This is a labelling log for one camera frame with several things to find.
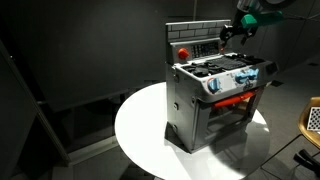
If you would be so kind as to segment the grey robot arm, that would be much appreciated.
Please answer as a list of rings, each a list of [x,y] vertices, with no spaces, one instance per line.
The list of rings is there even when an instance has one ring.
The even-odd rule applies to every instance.
[[[282,9],[296,0],[239,0],[231,25],[224,25],[220,32],[221,45],[225,47],[229,39],[242,35],[241,44],[253,37],[258,28],[280,22],[284,19]]]

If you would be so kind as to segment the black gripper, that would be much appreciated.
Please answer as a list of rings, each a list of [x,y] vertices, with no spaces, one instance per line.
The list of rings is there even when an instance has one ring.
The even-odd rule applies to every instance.
[[[253,37],[257,29],[256,28],[244,28],[241,19],[246,15],[246,12],[243,12],[241,10],[237,10],[236,14],[234,16],[234,21],[232,23],[232,26],[224,25],[221,32],[220,32],[220,39],[223,43],[227,43],[230,38],[232,38],[234,35],[244,35],[244,37],[241,40],[241,45],[244,45],[246,41]]]

